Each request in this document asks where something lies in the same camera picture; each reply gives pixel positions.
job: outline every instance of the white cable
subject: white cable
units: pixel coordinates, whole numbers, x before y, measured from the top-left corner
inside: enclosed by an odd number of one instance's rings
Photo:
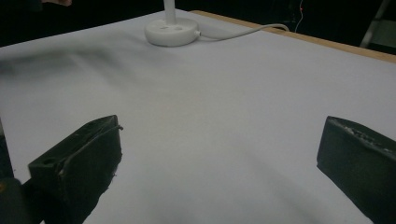
[[[297,29],[298,29],[298,26],[300,25],[300,23],[301,23],[301,21],[303,20],[303,18],[304,18],[304,15],[303,15],[303,8],[302,8],[302,6],[303,6],[303,1],[304,0],[301,0],[301,2],[300,2],[300,14],[301,14],[301,18],[300,18],[300,20],[298,21],[298,23],[297,23],[297,25],[296,25],[296,28],[294,29],[294,33],[297,33]]]
[[[200,36],[206,37],[206,38],[210,38],[210,39],[217,39],[217,40],[226,40],[226,39],[232,39],[232,38],[236,38],[242,35],[249,35],[255,32],[258,32],[264,28],[268,28],[268,27],[278,27],[278,28],[282,28],[286,31],[289,30],[289,28],[284,25],[284,24],[269,24],[269,25],[263,25],[263,26],[259,26],[257,28],[251,29],[251,30],[247,30],[245,32],[241,32],[238,34],[233,34],[233,35],[208,35],[208,34],[202,34],[200,33]]]

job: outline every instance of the white table surface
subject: white table surface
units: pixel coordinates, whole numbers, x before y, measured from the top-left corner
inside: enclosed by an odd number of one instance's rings
[[[203,32],[246,28],[187,12]],[[371,223],[316,167],[327,116],[396,139],[396,64],[259,32],[148,44],[162,13],[0,49],[16,177],[93,119],[119,116],[117,176],[85,223]]]

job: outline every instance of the wooden table edge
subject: wooden table edge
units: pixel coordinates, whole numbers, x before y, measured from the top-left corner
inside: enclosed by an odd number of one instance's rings
[[[210,12],[205,12],[205,11],[200,11],[200,10],[193,10],[191,12],[194,14],[201,15],[201,16],[206,16],[206,17],[217,19],[220,21],[227,21],[227,22],[231,22],[234,24],[243,25],[246,27],[253,28],[253,27],[259,26],[259,24],[257,24],[257,23],[253,23],[253,22],[249,22],[249,21],[240,21],[237,19],[220,16],[220,15],[213,14]],[[396,55],[391,55],[391,54],[378,52],[378,51],[374,51],[374,50],[370,50],[370,49],[358,48],[358,47],[354,47],[354,46],[350,46],[350,45],[346,45],[346,44],[332,42],[330,40],[320,39],[320,38],[316,38],[316,37],[309,36],[309,35],[296,34],[293,32],[287,32],[287,31],[283,31],[283,30],[279,30],[279,29],[275,29],[275,28],[266,28],[266,29],[264,29],[264,31],[271,32],[271,33],[274,33],[277,35],[293,37],[296,39],[300,39],[300,40],[307,41],[310,43],[326,46],[326,47],[333,48],[333,49],[340,49],[342,51],[359,54],[361,56],[366,56],[366,57],[378,59],[381,61],[396,63]]]

